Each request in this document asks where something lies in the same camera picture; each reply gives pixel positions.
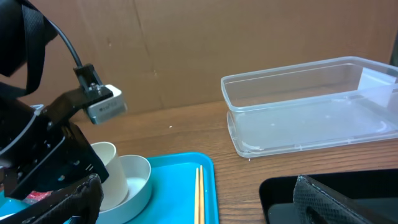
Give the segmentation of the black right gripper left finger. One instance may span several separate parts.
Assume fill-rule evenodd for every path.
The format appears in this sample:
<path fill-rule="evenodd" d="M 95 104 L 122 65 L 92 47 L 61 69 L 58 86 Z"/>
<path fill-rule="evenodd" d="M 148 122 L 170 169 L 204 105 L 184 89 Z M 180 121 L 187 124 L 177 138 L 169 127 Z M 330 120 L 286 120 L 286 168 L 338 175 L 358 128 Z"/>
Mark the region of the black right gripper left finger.
<path fill-rule="evenodd" d="M 96 223 L 104 194 L 98 174 L 91 174 L 43 200 L 9 215 L 1 224 Z"/>

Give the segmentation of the grey shallow bowl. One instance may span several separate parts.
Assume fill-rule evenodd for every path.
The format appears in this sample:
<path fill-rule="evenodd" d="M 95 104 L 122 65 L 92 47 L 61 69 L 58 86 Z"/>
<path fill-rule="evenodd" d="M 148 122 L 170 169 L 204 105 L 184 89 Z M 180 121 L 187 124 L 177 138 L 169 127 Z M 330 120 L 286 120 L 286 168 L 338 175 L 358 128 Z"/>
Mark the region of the grey shallow bowl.
<path fill-rule="evenodd" d="M 119 205 L 99 213 L 97 223 L 128 223 L 145 209 L 151 198 L 152 167 L 150 162 L 137 155 L 121 156 L 120 161 L 126 176 L 128 191 Z"/>

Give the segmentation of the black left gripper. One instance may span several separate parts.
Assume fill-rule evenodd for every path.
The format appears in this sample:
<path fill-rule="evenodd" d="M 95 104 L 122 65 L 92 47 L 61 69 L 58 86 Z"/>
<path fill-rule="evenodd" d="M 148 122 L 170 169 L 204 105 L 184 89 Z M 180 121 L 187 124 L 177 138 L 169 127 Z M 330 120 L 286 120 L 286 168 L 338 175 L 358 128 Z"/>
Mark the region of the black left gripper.
<path fill-rule="evenodd" d="M 1 167 L 5 197 L 25 199 L 32 191 L 68 187 L 95 173 L 108 177 L 79 127 L 70 118 L 113 96 L 92 64 L 74 69 L 80 87 L 35 110 L 9 95 L 1 97 Z"/>

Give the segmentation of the white paper cup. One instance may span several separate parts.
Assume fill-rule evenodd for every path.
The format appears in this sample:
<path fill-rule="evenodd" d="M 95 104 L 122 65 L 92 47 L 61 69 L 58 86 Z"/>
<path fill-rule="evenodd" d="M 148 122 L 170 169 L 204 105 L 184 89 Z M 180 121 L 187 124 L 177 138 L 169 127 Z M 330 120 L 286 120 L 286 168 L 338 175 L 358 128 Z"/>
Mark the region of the white paper cup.
<path fill-rule="evenodd" d="M 109 174 L 102 183 L 104 197 L 100 210 L 105 211 L 117 207 L 125 199 L 129 187 L 116 146 L 110 142 L 97 142 L 91 146 Z"/>

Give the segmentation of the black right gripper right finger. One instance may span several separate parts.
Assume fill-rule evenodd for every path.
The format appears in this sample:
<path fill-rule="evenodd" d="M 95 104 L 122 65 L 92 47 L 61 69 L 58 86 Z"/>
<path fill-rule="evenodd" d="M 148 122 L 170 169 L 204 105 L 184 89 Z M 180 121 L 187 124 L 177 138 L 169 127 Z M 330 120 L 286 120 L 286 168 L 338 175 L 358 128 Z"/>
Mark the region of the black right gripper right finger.
<path fill-rule="evenodd" d="M 397 224 L 307 175 L 297 177 L 293 203 L 304 224 Z"/>

